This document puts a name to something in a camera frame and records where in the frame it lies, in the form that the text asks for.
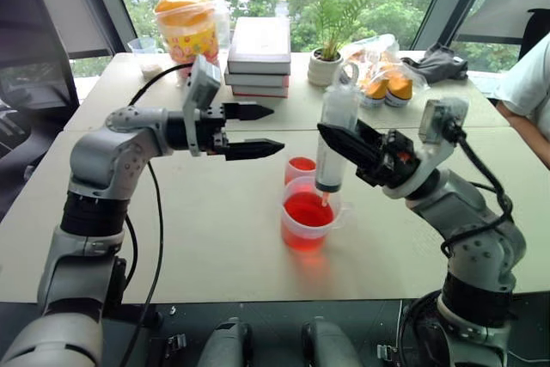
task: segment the table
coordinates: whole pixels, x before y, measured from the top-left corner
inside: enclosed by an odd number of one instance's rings
[[[418,51],[403,52],[418,58]],[[172,65],[168,55],[158,55],[164,68]],[[103,72],[88,98],[66,125],[66,131],[89,131],[103,125],[105,118],[115,109],[124,107],[144,85],[141,71],[130,53],[119,53]],[[229,131],[313,131],[321,116],[322,90],[307,80],[308,53],[292,53],[292,75],[289,98],[237,97],[223,85],[215,102],[257,101],[272,108],[275,113],[255,122],[229,122]],[[138,103],[144,107],[167,107],[179,110],[184,101],[175,74],[165,76],[153,85]],[[470,108],[465,126],[507,126],[508,122],[470,81],[445,81],[425,92],[417,93],[406,107],[383,105],[379,108],[361,108],[359,117],[375,128],[418,128],[428,99],[445,96],[462,96],[469,100]]]
[[[416,131],[405,129],[415,139]],[[467,128],[468,142],[502,181],[528,243],[515,269],[516,292],[547,291],[550,174],[509,127]],[[69,154],[82,132],[62,132],[0,224],[0,301],[33,302],[54,226],[63,210]],[[153,301],[195,303],[419,297],[440,288],[446,264],[437,232],[346,171],[341,196],[355,217],[317,255],[292,253],[279,236],[279,202],[288,155],[314,156],[317,132],[229,132],[231,141],[286,143],[275,156],[226,162],[187,152],[153,160],[166,224],[162,275]],[[482,180],[460,150],[445,163]],[[488,204],[495,210],[491,194]],[[139,263],[127,303],[142,302],[157,250],[157,214],[145,173],[130,205]],[[127,237],[121,255],[131,258]]]

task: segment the orange lid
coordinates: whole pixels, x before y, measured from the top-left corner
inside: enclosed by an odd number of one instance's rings
[[[155,7],[159,21],[168,26],[192,26],[210,19],[213,12],[209,0],[160,0]]]

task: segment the palm plant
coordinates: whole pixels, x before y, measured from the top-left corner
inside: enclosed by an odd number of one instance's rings
[[[358,17],[369,0],[320,0],[315,5],[315,27],[322,42],[317,58],[337,60],[338,50],[358,28]]]

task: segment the book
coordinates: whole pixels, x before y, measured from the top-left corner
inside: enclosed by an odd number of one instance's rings
[[[230,74],[290,74],[290,21],[240,17],[229,49]]]
[[[289,87],[288,75],[257,75],[245,73],[229,73],[225,68],[223,73],[226,85],[242,85],[242,86],[268,86],[268,87]]]
[[[233,91],[233,95],[235,96],[268,96],[272,98],[286,98],[289,94],[288,88],[232,85],[231,89]]]

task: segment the black cable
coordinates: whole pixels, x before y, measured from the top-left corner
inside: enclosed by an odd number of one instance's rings
[[[128,288],[128,285],[130,285],[131,279],[134,276],[136,266],[138,266],[138,238],[136,237],[136,230],[131,223],[130,217],[126,215],[126,218],[124,218],[124,220],[126,222],[126,226],[128,227],[128,232],[130,233],[132,250],[130,271],[128,272],[128,276],[126,277],[126,285],[124,287],[124,289],[126,290],[126,288]]]
[[[155,83],[156,81],[158,81],[161,77],[167,75],[168,73],[170,72],[173,72],[175,70],[179,70],[179,69],[185,69],[185,68],[190,68],[192,67],[193,64],[177,64],[176,66],[173,66],[169,69],[166,69],[164,71],[162,71],[161,73],[159,73],[158,75],[156,75],[155,77],[153,77],[152,79],[150,79],[135,95],[133,98],[131,98],[131,101],[130,101],[130,106],[131,105],[135,105],[136,102],[139,100],[139,98],[141,98],[144,93],[147,91],[147,89],[149,89],[149,87]]]
[[[489,191],[492,191],[496,193],[497,195],[497,201],[498,205],[502,209],[502,215],[498,218],[496,218],[494,221],[482,225],[479,228],[469,230],[467,232],[462,232],[460,234],[451,236],[449,239],[445,240],[441,244],[441,251],[442,253],[449,258],[450,257],[450,250],[449,247],[458,242],[463,241],[467,238],[470,238],[471,236],[479,235],[484,232],[487,232],[491,229],[497,228],[500,224],[511,221],[512,220],[512,209],[513,204],[511,199],[506,195],[504,192],[504,188],[500,184],[500,181],[497,179],[497,177],[491,172],[491,170],[478,158],[478,156],[475,154],[474,150],[470,147],[468,142],[466,141],[466,133],[462,130],[456,133],[456,142],[461,146],[462,150],[466,154],[467,158],[474,164],[474,166],[491,182],[492,188],[482,185],[482,184],[475,184],[476,187],[481,187],[483,189],[487,189]]]
[[[155,293],[156,283],[158,282],[158,278],[162,268],[162,255],[164,253],[164,218],[162,216],[161,189],[158,186],[158,180],[156,179],[155,171],[153,170],[153,166],[151,165],[151,162],[147,162],[147,167],[149,168],[151,177],[153,178],[153,183],[155,184],[155,192],[156,192],[156,207],[158,209],[158,221],[159,221],[158,259],[156,262],[155,277],[153,278],[153,282],[151,283],[149,294],[147,295],[147,299],[145,300],[144,308],[142,309],[141,315],[139,317],[139,321],[136,324],[136,327],[130,338],[130,342],[128,343],[128,346],[126,347],[124,357],[120,362],[120,367],[125,367],[128,364],[128,361],[130,360],[130,356],[131,356],[131,353],[133,352],[134,346],[136,345],[136,341],[138,341],[139,331],[141,330],[141,326],[144,323],[145,316],[147,315],[147,310],[149,309],[149,305],[151,303],[151,299],[153,297],[153,294]]]
[[[397,353],[399,360],[401,361],[401,367],[406,367],[406,358],[403,347],[403,337],[405,336],[406,325],[409,321],[414,321],[416,319],[417,313],[421,311],[426,305],[430,304],[435,300],[441,290],[436,290],[426,294],[425,296],[415,300],[408,308],[407,312],[403,315],[401,325],[399,326],[399,332],[397,335]]]

